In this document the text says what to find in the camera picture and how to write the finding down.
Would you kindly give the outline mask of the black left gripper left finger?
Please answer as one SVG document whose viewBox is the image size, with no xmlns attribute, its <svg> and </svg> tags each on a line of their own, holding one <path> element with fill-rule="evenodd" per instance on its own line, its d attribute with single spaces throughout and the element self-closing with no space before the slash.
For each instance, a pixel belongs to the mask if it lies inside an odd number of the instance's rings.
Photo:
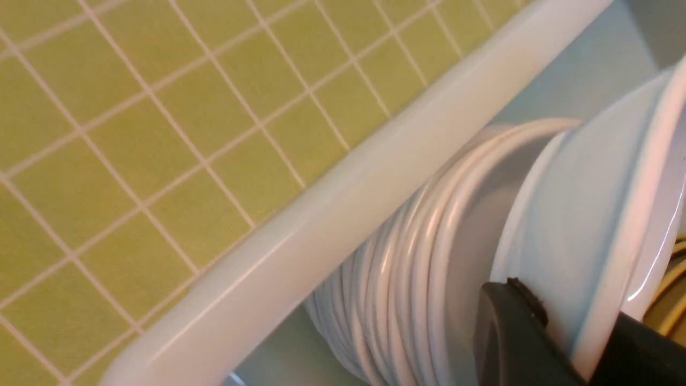
<svg viewBox="0 0 686 386">
<path fill-rule="evenodd" d="M 546 308 L 519 279 L 483 284 L 474 335 L 478 385 L 585 385 L 547 323 Z"/>
</svg>

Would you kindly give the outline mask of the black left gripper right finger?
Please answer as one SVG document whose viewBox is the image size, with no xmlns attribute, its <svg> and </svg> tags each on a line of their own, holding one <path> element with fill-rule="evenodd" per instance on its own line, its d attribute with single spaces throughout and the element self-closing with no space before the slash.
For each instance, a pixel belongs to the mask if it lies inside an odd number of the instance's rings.
<svg viewBox="0 0 686 386">
<path fill-rule="evenodd" d="M 685 349 L 621 312 L 589 385 L 684 385 Z"/>
</svg>

